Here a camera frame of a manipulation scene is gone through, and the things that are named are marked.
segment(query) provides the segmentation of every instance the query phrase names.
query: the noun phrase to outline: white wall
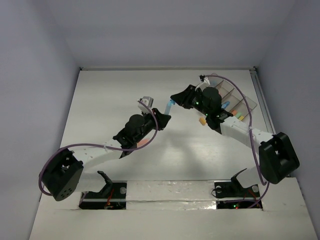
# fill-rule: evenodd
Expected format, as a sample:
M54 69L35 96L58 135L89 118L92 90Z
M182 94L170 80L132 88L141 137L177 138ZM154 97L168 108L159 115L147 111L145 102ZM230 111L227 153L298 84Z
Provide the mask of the white wall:
M295 175L320 237L320 1L298 0L258 67L274 127L300 160Z
M82 67L259 64L294 0L47 0Z
M42 0L0 1L0 239L28 239L79 68Z

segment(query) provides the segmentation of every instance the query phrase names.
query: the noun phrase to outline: orange object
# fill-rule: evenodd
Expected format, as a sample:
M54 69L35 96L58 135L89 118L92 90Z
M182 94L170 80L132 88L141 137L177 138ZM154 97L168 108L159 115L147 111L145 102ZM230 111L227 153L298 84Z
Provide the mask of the orange object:
M145 139L142 139L140 142L137 143L137 147L141 147L143 145L145 145L147 142L149 142L150 138L145 138Z
M237 110L233 110L231 113L232 113L232 115L234 116L234 115L237 114Z
M199 118L199 122L204 126L206 125L207 121L203 118L203 117L200 117Z

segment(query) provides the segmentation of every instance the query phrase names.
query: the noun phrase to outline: blue object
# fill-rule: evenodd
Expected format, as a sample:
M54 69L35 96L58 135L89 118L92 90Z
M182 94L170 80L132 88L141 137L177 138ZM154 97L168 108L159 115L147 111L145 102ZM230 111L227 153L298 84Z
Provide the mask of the blue object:
M167 104L166 107L165 107L164 114L165 114L165 115L169 115L170 110L171 110L171 106L172 106L172 105L175 105L175 104L176 104L176 102L170 99L170 101L168 102L168 104Z
M230 101L226 101L224 104L222 104L221 108L226 109L226 107L228 107L229 104L230 104Z

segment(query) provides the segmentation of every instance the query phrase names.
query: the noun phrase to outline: green object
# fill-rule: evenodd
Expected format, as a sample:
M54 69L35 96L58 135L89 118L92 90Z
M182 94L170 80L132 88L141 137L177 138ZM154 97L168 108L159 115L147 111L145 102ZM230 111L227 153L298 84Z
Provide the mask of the green object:
M236 115L235 115L235 117L238 119L238 118L240 118L242 116L242 113L241 112L238 112Z

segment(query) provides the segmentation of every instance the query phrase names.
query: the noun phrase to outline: screw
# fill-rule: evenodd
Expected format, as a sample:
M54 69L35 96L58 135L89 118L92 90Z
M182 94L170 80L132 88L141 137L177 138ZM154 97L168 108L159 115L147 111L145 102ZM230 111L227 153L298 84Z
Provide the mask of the screw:
M258 193L259 192L259 187L254 185L252 186L252 191L254 191L255 193Z
M120 188L121 194L126 194L126 192L127 192L127 189L124 186Z
M220 194L220 193L222 192L221 186L216 186L216 187L215 187L215 192L216 192L217 194Z

